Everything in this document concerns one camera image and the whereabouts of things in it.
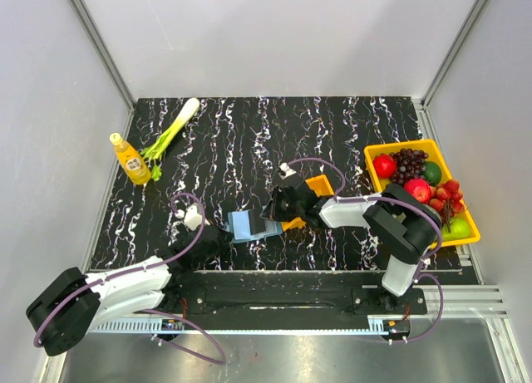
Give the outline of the black credit card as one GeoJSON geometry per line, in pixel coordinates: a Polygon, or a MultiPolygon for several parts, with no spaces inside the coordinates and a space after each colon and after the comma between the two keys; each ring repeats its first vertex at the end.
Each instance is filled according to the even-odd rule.
{"type": "Polygon", "coordinates": [[[249,231],[251,235],[258,235],[266,231],[266,220],[261,217],[261,209],[249,211],[249,231]]]}

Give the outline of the small orange card bin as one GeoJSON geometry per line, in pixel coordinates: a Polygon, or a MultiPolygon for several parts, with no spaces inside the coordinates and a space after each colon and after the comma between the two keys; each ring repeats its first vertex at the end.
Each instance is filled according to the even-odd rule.
{"type": "MultiPolygon", "coordinates": [[[[327,197],[333,196],[334,190],[329,183],[328,177],[325,174],[317,175],[312,178],[306,179],[308,187],[318,196],[327,197]]],[[[302,229],[306,223],[301,218],[292,219],[289,222],[282,222],[283,231],[286,232],[289,229],[302,229]]]]}

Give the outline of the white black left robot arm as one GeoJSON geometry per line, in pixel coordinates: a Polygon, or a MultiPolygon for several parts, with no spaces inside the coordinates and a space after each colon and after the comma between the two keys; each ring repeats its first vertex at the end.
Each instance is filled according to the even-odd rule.
{"type": "Polygon", "coordinates": [[[103,273],[64,270],[27,307],[35,331],[33,345],[58,356],[116,318],[145,309],[174,311],[180,303],[180,292],[173,287],[177,277],[217,257],[231,240],[232,234],[218,227],[199,226],[129,267],[103,273]]]}

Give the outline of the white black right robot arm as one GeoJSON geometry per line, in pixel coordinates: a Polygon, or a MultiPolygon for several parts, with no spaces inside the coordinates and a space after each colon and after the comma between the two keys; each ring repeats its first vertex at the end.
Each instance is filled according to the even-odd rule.
{"type": "Polygon", "coordinates": [[[440,217],[398,184],[367,197],[319,196],[298,174],[281,178],[261,216],[280,223],[300,218],[312,228],[369,227],[390,251],[377,294],[390,313],[407,304],[421,259],[442,228],[440,217]]]}

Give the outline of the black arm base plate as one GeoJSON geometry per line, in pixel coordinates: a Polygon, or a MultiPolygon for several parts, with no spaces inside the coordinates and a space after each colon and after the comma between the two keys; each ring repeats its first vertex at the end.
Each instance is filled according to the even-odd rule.
{"type": "Polygon", "coordinates": [[[218,310],[330,309],[366,314],[427,314],[424,293],[409,288],[395,297],[382,273],[327,271],[197,271],[170,279],[156,308],[202,315],[218,310]]]}

